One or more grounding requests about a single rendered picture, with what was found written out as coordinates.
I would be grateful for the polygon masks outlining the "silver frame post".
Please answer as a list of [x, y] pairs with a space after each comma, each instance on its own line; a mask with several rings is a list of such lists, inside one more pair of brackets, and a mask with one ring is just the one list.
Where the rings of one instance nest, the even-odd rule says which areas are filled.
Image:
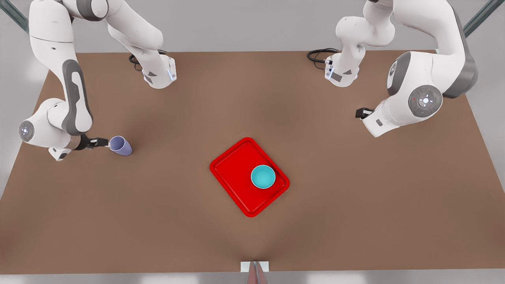
[[241, 272], [247, 273], [247, 284], [269, 284], [265, 272], [269, 272], [268, 261], [240, 262]]
[[0, 0], [0, 9], [29, 34], [28, 18], [10, 0]]
[[462, 23], [460, 16], [452, 6], [456, 15], [456, 21], [458, 23], [463, 46], [465, 47], [465, 52], [469, 51], [467, 41], [468, 36], [471, 35], [504, 2], [505, 0], [487, 0], [484, 6], [466, 24]]

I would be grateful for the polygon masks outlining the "red tray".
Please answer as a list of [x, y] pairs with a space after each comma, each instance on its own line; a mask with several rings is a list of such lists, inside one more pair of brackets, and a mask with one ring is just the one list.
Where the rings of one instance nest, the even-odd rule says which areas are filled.
[[[260, 189], [251, 182], [251, 171], [258, 165], [272, 167], [275, 183]], [[255, 217], [289, 188], [289, 179], [268, 154], [251, 138], [245, 137], [210, 163], [210, 171], [239, 209]]]

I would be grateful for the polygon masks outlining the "teal bowl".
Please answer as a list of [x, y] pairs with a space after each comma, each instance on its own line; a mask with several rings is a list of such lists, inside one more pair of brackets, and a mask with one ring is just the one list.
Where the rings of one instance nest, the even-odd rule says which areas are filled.
[[275, 183], [275, 180], [275, 171], [268, 165], [258, 165], [251, 171], [251, 182], [257, 188], [267, 189]]

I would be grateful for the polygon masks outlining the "purple cup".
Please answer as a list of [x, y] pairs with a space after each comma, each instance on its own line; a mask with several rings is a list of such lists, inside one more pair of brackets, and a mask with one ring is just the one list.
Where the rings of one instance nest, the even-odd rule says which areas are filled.
[[128, 141], [122, 136], [114, 136], [109, 140], [109, 146], [111, 151], [117, 153], [121, 156], [130, 156], [133, 153], [133, 149]]

